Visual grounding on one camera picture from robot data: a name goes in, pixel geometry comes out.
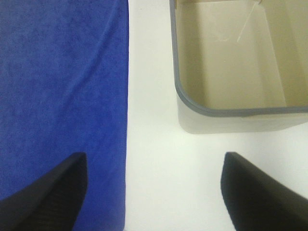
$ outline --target white table surface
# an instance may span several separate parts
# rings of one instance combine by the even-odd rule
[[[308,123],[192,135],[178,123],[169,0],[129,0],[127,231],[232,231],[220,192],[235,151],[308,198]]]

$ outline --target blue cloth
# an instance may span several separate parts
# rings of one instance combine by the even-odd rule
[[[127,0],[0,0],[0,199],[88,156],[75,231],[122,231]]]

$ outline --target blue towel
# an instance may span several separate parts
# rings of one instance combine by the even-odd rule
[[[122,231],[127,0],[0,0],[0,199],[88,156],[75,231]]]

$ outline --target beige container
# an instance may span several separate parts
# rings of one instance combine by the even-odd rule
[[[179,121],[190,133],[308,121],[308,0],[170,0]]]

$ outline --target container wall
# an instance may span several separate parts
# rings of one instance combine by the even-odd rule
[[[287,106],[308,105],[308,1],[263,0]]]

